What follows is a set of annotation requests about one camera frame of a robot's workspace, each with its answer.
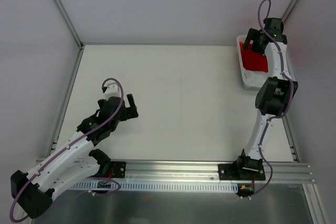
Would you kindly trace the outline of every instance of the gray floor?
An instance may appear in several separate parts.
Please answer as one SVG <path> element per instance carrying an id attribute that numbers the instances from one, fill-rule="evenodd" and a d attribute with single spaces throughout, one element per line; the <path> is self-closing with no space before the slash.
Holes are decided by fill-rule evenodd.
<path id="1" fill-rule="evenodd" d="M 270 185 L 251 201 L 237 200 L 231 194 L 137 191 L 95 198 L 85 194 L 73 199 L 79 192 L 64 192 L 33 223 L 312 224 L 301 185 Z"/>

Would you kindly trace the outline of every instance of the white table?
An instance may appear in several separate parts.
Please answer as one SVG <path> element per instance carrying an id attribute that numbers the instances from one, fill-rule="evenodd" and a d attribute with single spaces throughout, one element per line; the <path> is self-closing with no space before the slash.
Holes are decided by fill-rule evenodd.
<path id="1" fill-rule="evenodd" d="M 101 83 L 114 77 L 134 95 L 139 117 L 98 145 L 111 158 L 233 161 L 256 118 L 256 91 L 243 89 L 237 57 L 224 46 L 86 46 L 58 146 L 98 109 Z M 292 162 L 281 121 L 265 157 Z"/>

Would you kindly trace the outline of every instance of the red object in bin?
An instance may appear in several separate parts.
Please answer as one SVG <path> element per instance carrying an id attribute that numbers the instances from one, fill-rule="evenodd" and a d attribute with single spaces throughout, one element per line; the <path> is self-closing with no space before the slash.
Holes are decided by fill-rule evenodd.
<path id="1" fill-rule="evenodd" d="M 248 46 L 247 50 L 243 50 L 244 46 L 243 42 L 239 42 L 239 44 L 242 56 L 241 60 L 243 62 L 243 67 L 246 70 L 268 72 L 268 64 L 266 56 L 252 52 L 251 50 L 252 44 Z"/>

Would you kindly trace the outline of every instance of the gray wall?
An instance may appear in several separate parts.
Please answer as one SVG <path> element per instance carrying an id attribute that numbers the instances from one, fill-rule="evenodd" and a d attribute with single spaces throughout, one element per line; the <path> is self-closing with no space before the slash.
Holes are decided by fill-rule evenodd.
<path id="1" fill-rule="evenodd" d="M 261 0 L 62 0 L 83 42 L 235 45 Z M 290 0 L 272 0 L 281 17 Z"/>
<path id="2" fill-rule="evenodd" d="M 52 0 L 0 0 L 0 223 L 11 174 L 45 154 L 77 51 Z"/>
<path id="3" fill-rule="evenodd" d="M 291 62 L 299 89 L 290 120 L 303 162 L 311 162 L 330 222 L 336 223 L 335 0 L 301 0 L 289 18 Z"/>

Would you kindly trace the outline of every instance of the red cloth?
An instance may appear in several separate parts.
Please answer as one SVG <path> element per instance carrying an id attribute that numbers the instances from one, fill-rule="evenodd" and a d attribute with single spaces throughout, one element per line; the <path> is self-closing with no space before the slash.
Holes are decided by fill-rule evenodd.
<path id="1" fill-rule="evenodd" d="M 252 44 L 248 46 L 248 49 L 246 51 L 243 50 L 244 43 L 240 42 L 239 44 L 242 56 L 241 60 L 243 62 L 243 67 L 246 70 L 268 72 L 268 64 L 266 56 L 252 52 L 251 50 Z"/>

